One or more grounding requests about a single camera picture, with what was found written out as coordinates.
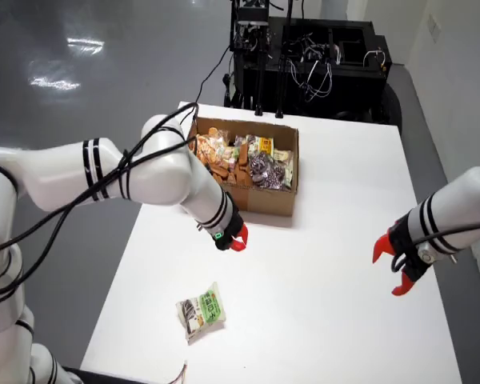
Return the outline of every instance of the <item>black cable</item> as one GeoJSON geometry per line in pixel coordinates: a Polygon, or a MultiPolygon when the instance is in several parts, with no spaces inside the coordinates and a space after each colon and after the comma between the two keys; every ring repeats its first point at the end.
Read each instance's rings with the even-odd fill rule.
{"type": "Polygon", "coordinates": [[[285,11],[284,8],[281,8],[280,6],[276,6],[275,4],[273,4],[272,2],[269,2],[269,4],[272,5],[272,7],[274,7],[276,10],[282,10],[283,12],[285,11]]]}
{"type": "Polygon", "coordinates": [[[460,234],[462,232],[469,232],[471,230],[480,230],[480,222],[474,224],[466,224],[464,226],[456,226],[450,230],[443,230],[441,232],[436,232],[435,234],[429,234],[428,236],[423,236],[417,240],[413,241],[414,246],[418,246],[423,242],[428,242],[433,238],[440,238],[442,236],[448,236],[449,234],[460,234]]]}
{"type": "Polygon", "coordinates": [[[151,160],[152,158],[163,156],[164,154],[168,154],[169,152],[171,152],[173,150],[176,150],[176,149],[181,148],[183,146],[187,146],[190,142],[195,141],[196,137],[188,138],[187,140],[185,140],[183,142],[180,142],[179,144],[176,144],[174,146],[171,146],[171,147],[165,148],[163,150],[159,150],[157,152],[154,152],[152,154],[148,154],[146,156],[143,156],[142,158],[137,159],[134,162],[131,161],[133,156],[140,150],[140,148],[142,148],[142,146],[145,144],[145,142],[151,136],[153,136],[153,134],[157,133],[158,130],[161,127],[163,127],[164,124],[166,124],[170,119],[174,118],[175,116],[177,116],[181,112],[183,112],[185,110],[188,110],[190,108],[197,109],[197,111],[196,111],[196,113],[197,113],[198,109],[199,109],[199,105],[196,102],[188,103],[188,104],[184,105],[183,107],[179,108],[178,110],[176,110],[175,112],[173,112],[172,114],[169,114],[166,117],[164,117],[164,119],[162,119],[156,126],[154,126],[151,129],[151,131],[148,132],[148,134],[146,136],[144,136],[138,142],[138,144],[132,149],[132,151],[130,151],[130,152],[126,151],[125,155],[123,156],[123,158],[119,162],[118,166],[116,168],[114,168],[111,172],[109,172],[106,176],[104,176],[100,181],[96,182],[91,187],[84,190],[72,202],[70,202],[70,203],[66,204],[65,206],[57,209],[56,211],[52,212],[51,214],[48,214],[46,217],[44,217],[44,219],[42,219],[40,222],[38,222],[37,224],[35,224],[34,226],[32,226],[31,228],[26,230],[25,232],[23,232],[19,236],[9,240],[8,242],[4,242],[3,244],[1,244],[0,245],[0,251],[4,250],[8,246],[11,246],[11,245],[15,244],[16,242],[19,242],[20,240],[30,236],[33,232],[35,232],[36,230],[38,230],[39,228],[41,228],[42,226],[47,224],[52,218],[54,218],[58,214],[62,213],[62,216],[57,221],[57,224],[55,225],[55,228],[54,228],[50,238],[48,239],[48,242],[46,243],[45,248],[44,248],[43,252],[41,253],[41,256],[39,256],[39,258],[32,265],[32,267],[29,268],[28,271],[25,272],[18,280],[15,280],[11,284],[9,284],[8,286],[5,286],[5,287],[1,288],[0,289],[0,295],[7,294],[7,293],[11,292],[12,290],[16,290],[21,284],[23,284],[40,267],[40,265],[44,262],[46,256],[50,252],[50,249],[51,249],[52,245],[54,244],[54,241],[57,238],[58,233],[59,233],[60,229],[62,228],[62,225],[64,224],[64,221],[67,219],[67,216],[72,211],[72,209],[75,208],[78,204],[80,204],[80,203],[84,202],[85,200],[87,200],[88,198],[90,198],[92,196],[92,194],[95,194],[95,193],[99,192],[100,190],[102,190],[103,188],[106,188],[112,182],[117,181],[118,179],[120,179],[121,176],[124,175],[124,173],[130,172],[136,166],[138,166],[138,165],[140,165],[140,164],[142,164],[142,163],[144,163],[148,160],[151,160]]]}
{"type": "Polygon", "coordinates": [[[231,54],[230,64],[227,66],[227,74],[231,77],[231,62],[233,61],[234,53],[231,54]]]}
{"type": "MultiPolygon", "coordinates": [[[[197,104],[197,102],[199,101],[199,98],[201,97],[201,93],[202,93],[202,87],[205,85],[205,82],[211,77],[212,74],[214,74],[215,70],[218,68],[218,66],[221,65],[221,62],[222,60],[224,59],[224,56],[226,56],[227,54],[227,51],[230,49],[230,46],[228,44],[226,50],[224,51],[224,53],[222,54],[221,56],[221,59],[218,61],[217,65],[214,66],[214,68],[211,70],[211,72],[208,74],[208,76],[205,77],[205,79],[201,82],[201,86],[199,87],[199,93],[198,93],[198,96],[196,97],[195,99],[195,103],[197,104]]],[[[188,114],[185,115],[185,117],[183,118],[183,120],[180,121],[180,124],[183,124],[183,122],[186,120],[186,118],[188,118],[192,112],[194,112],[194,109],[192,109],[191,112],[189,112],[188,114]]]]}

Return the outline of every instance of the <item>black stripe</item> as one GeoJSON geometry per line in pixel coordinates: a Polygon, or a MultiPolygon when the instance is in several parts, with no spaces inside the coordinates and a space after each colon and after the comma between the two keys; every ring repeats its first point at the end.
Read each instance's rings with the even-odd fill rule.
{"type": "Polygon", "coordinates": [[[51,352],[50,352],[50,356],[51,356],[51,373],[50,373],[50,378],[48,379],[48,384],[54,384],[53,379],[54,379],[54,373],[55,373],[55,358],[51,354],[51,352]]]}
{"type": "MultiPolygon", "coordinates": [[[[85,140],[82,146],[82,155],[83,155],[83,169],[86,172],[86,180],[89,188],[93,186],[93,178],[90,174],[90,164],[89,164],[89,140],[85,140]]],[[[98,196],[93,194],[93,200],[98,201],[98,196]]]]}
{"type": "MultiPolygon", "coordinates": [[[[426,204],[427,200],[422,202],[422,204],[419,207],[419,222],[422,224],[422,231],[423,231],[423,234],[425,236],[428,236],[430,234],[429,230],[426,228],[426,225],[425,225],[425,204],[426,204]]],[[[439,248],[439,246],[435,243],[435,241],[433,239],[429,240],[428,243],[431,244],[432,247],[437,252],[439,252],[440,254],[447,254],[448,253],[447,251],[441,250],[441,248],[439,248]]]]}
{"type": "Polygon", "coordinates": [[[6,268],[0,273],[0,277],[2,277],[4,274],[7,273],[7,271],[9,270],[10,268],[10,264],[12,262],[12,256],[10,255],[10,252],[7,252],[8,256],[9,256],[9,259],[7,260],[7,266],[6,268]]]}
{"type": "MultiPolygon", "coordinates": [[[[435,225],[434,215],[432,214],[432,198],[434,197],[434,195],[435,194],[432,194],[432,196],[429,197],[426,212],[429,217],[429,222],[430,222],[430,226],[432,227],[432,231],[436,234],[437,232],[439,232],[439,229],[438,229],[438,226],[435,225]]],[[[445,249],[448,252],[450,253],[460,252],[459,248],[455,248],[454,246],[449,244],[448,241],[445,240],[443,236],[438,237],[437,240],[439,240],[439,242],[442,244],[442,246],[445,247],[445,249]]]]}
{"type": "Polygon", "coordinates": [[[32,367],[30,368],[30,374],[32,375],[32,383],[31,384],[35,384],[35,372],[34,372],[34,369],[32,367]]]}
{"type": "Polygon", "coordinates": [[[9,179],[10,183],[13,185],[14,189],[16,190],[16,194],[18,194],[18,182],[16,182],[16,179],[14,178],[12,173],[6,170],[5,168],[2,168],[1,166],[0,166],[0,173],[9,179]]]}
{"type": "MultiPolygon", "coordinates": [[[[20,276],[22,276],[22,275],[23,275],[23,264],[22,264],[22,266],[21,266],[21,268],[20,268],[20,270],[19,270],[18,275],[14,278],[14,280],[13,280],[10,284],[16,283],[16,281],[17,281],[17,280],[20,278],[20,276]]],[[[1,297],[0,297],[0,303],[1,303],[1,302],[4,302],[4,301],[7,300],[8,298],[10,298],[10,297],[14,294],[14,292],[16,292],[17,289],[18,289],[18,287],[16,287],[16,288],[14,288],[13,290],[10,290],[9,292],[7,292],[7,294],[6,294],[5,296],[1,296],[1,297]]]]}
{"type": "Polygon", "coordinates": [[[24,322],[23,320],[19,319],[19,320],[16,321],[16,325],[20,326],[22,328],[25,328],[26,330],[28,330],[30,332],[30,334],[32,336],[34,336],[34,329],[30,326],[30,324],[28,322],[24,322]]]}
{"type": "MultiPolygon", "coordinates": [[[[93,140],[93,154],[94,154],[94,167],[96,168],[96,175],[98,176],[98,182],[103,178],[102,161],[99,158],[99,138],[93,140]]],[[[103,198],[109,198],[108,192],[106,192],[106,186],[102,189],[103,198]]]]}
{"type": "Polygon", "coordinates": [[[180,138],[182,138],[183,140],[185,140],[185,136],[183,136],[183,134],[177,130],[176,128],[173,128],[172,126],[163,126],[162,128],[160,128],[158,130],[158,132],[162,131],[162,130],[167,130],[169,132],[174,132],[175,134],[177,134],[180,138]]]}
{"type": "Polygon", "coordinates": [[[200,222],[199,223],[199,224],[201,224],[201,226],[203,228],[212,228],[213,226],[215,226],[215,224],[214,224],[215,221],[221,215],[221,212],[223,211],[224,207],[226,206],[226,204],[227,204],[226,193],[224,192],[224,190],[222,188],[221,188],[221,192],[222,192],[222,200],[221,200],[220,206],[218,206],[217,213],[207,222],[200,222]]]}

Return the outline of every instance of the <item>gray floor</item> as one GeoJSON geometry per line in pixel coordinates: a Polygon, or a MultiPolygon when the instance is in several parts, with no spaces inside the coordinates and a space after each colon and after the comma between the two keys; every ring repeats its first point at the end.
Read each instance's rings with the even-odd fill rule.
{"type": "MultiPolygon", "coordinates": [[[[149,116],[195,98],[228,43],[229,6],[225,0],[0,1],[0,145],[37,149],[108,137],[130,148],[149,116]],[[101,50],[96,42],[70,46],[68,38],[103,44],[101,50]]],[[[202,102],[222,104],[226,65],[206,85],[202,102]]],[[[405,68],[393,67],[390,84],[402,104],[402,142],[422,200],[446,179],[405,68]]],[[[114,201],[76,210],[26,284],[36,340],[63,364],[80,365],[138,209],[114,201]]],[[[41,216],[24,198],[15,232],[41,216]]],[[[49,231],[21,244],[27,264],[49,231]]],[[[471,383],[480,382],[480,276],[472,255],[463,256],[436,273],[461,375],[471,383]]]]}

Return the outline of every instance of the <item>label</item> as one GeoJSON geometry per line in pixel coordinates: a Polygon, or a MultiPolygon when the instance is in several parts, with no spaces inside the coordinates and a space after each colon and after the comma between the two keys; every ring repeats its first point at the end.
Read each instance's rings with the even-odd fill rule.
{"type": "Polygon", "coordinates": [[[272,138],[259,138],[259,151],[274,156],[273,143],[272,138]]]}
{"type": "Polygon", "coordinates": [[[209,290],[199,296],[199,301],[201,302],[201,310],[205,322],[208,324],[215,322],[221,314],[221,307],[218,305],[215,293],[209,290]]]}

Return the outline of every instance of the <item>white wall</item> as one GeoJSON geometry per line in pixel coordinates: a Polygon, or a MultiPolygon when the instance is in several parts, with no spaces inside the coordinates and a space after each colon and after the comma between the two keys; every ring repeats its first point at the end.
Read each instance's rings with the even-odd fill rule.
{"type": "Polygon", "coordinates": [[[426,0],[349,0],[349,20],[374,23],[375,33],[386,36],[393,62],[407,64],[426,0]]]}
{"type": "Polygon", "coordinates": [[[364,20],[368,0],[349,0],[346,6],[347,20],[364,20]]]}
{"type": "MultiPolygon", "coordinates": [[[[429,0],[408,69],[448,179],[480,166],[480,0],[429,0]]],[[[473,252],[480,269],[480,243],[473,252]]]]}

